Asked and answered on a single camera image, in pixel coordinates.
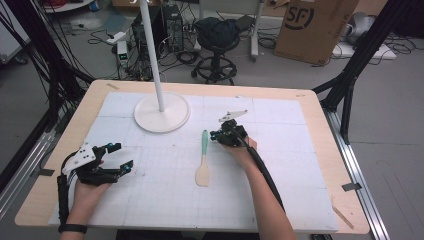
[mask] computer tower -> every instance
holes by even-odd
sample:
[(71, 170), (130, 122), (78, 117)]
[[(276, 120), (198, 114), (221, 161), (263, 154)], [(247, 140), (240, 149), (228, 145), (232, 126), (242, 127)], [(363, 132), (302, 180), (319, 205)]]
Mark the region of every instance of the computer tower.
[[(153, 41), (156, 49), (159, 44), (166, 38), (165, 24), (163, 22), (163, 15), (161, 7), (149, 6), (150, 23), (152, 25)], [(131, 25), (135, 44), (140, 52), (139, 48), (147, 48), (146, 34), (144, 32), (143, 19), (141, 13), (138, 13)]]
[(183, 18), (181, 17), (180, 10), (177, 5), (166, 5), (162, 9), (168, 37), (168, 51), (183, 51)]

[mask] power strip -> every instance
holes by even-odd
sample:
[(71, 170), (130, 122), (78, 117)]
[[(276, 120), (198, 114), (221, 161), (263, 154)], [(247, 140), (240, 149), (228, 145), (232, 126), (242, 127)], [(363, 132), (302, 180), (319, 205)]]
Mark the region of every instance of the power strip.
[(116, 56), (118, 57), (119, 65), (124, 69), (128, 68), (128, 48), (127, 41), (118, 41), (116, 44)]
[(126, 34), (124, 32), (119, 32), (115, 35), (113, 35), (113, 38), (110, 38), (108, 40), (106, 40), (108, 43), (114, 44), (117, 41), (119, 41), (121, 38), (123, 38)]

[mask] green handle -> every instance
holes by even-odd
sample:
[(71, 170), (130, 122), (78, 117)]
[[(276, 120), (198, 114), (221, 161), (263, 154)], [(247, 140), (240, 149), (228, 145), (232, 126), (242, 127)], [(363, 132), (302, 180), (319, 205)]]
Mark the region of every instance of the green handle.
[(208, 131), (203, 130), (202, 136), (202, 155), (206, 155), (206, 148), (208, 146)]

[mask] white pole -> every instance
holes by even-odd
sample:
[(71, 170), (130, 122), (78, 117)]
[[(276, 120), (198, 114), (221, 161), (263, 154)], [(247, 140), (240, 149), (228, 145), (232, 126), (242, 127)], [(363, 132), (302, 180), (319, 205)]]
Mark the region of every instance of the white pole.
[(165, 108), (163, 106), (163, 96), (162, 89), (160, 87), (159, 68), (156, 59), (155, 43), (153, 42), (152, 25), (150, 23), (150, 14), (147, 1), (148, 0), (140, 0), (140, 11), (141, 17), (143, 18), (144, 32), (146, 34), (147, 40), (147, 49), (149, 50), (150, 56), (150, 64), (152, 65), (153, 80), (155, 81), (156, 95), (158, 97), (159, 102), (159, 111), (163, 112), (165, 111)]

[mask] cardboard box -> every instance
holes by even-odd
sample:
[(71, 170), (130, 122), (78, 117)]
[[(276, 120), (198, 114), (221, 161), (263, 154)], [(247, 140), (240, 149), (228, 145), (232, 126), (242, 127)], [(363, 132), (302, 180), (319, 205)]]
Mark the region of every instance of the cardboard box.
[(291, 0), (274, 54), (324, 65), (359, 0)]
[[(138, 0), (136, 3), (132, 4), (133, 0), (112, 0), (112, 5), (114, 7), (134, 7), (134, 8), (140, 8), (140, 2), (141, 0)], [(163, 0), (151, 0), (148, 2), (148, 5), (150, 6), (162, 6)]]

